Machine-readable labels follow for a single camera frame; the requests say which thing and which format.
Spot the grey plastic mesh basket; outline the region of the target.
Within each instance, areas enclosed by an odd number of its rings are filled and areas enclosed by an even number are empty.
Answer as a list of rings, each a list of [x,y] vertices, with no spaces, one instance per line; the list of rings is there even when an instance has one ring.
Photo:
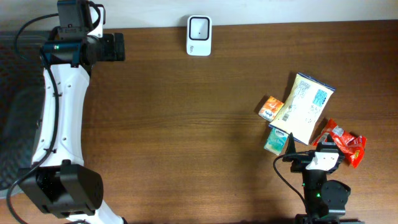
[[[6,198],[20,168],[30,167],[37,122],[44,104],[44,78],[39,49],[49,36],[45,31],[1,32],[1,199]]]

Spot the white barcode scanner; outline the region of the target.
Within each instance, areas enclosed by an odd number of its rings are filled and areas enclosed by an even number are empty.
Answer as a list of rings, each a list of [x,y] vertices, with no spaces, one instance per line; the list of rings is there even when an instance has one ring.
[[[192,15],[187,19],[188,55],[207,57],[211,54],[212,20],[209,16]]]

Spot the orange tissue pack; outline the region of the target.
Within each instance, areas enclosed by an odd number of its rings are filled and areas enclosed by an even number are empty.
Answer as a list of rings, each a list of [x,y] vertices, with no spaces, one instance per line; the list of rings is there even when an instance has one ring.
[[[283,102],[270,96],[259,110],[258,115],[267,121],[273,121],[283,105]]]

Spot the green tissue pack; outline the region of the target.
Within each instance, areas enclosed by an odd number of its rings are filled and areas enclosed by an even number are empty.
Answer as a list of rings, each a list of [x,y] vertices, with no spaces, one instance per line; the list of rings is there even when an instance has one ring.
[[[288,136],[289,135],[287,133],[277,128],[272,128],[264,145],[264,149],[274,153],[277,156],[280,155],[285,146]]]

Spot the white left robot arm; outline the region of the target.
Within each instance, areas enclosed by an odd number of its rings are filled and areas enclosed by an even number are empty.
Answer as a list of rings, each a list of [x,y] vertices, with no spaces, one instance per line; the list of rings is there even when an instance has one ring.
[[[125,223],[103,199],[99,173],[84,166],[81,126],[85,94],[96,62],[125,59],[122,33],[51,40],[40,48],[45,101],[30,168],[20,189],[45,214],[71,223]]]

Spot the cream snack bag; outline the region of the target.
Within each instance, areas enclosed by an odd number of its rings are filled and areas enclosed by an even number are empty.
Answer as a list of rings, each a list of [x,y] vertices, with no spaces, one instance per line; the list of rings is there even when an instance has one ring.
[[[307,145],[316,122],[335,90],[309,75],[297,73],[289,96],[269,126],[287,134],[292,133],[296,141]]]

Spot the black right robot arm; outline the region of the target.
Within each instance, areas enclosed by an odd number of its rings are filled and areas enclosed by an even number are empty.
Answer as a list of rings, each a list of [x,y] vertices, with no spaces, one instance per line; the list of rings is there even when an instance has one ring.
[[[287,150],[281,156],[284,162],[291,163],[292,173],[302,174],[302,199],[305,213],[297,214],[294,222],[305,223],[361,223],[358,219],[343,219],[345,205],[351,188],[338,181],[328,180],[327,175],[336,171],[344,159],[344,154],[328,135],[326,141],[317,144],[316,149],[297,152],[293,134],[288,136]]]

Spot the red snack packet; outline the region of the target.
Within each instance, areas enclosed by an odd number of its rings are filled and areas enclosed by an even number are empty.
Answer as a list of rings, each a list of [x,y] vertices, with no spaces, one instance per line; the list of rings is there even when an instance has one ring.
[[[365,155],[367,138],[365,136],[354,136],[338,126],[333,119],[329,119],[321,134],[312,142],[313,146],[326,141],[330,136],[338,148],[343,152],[345,158],[356,169]]]

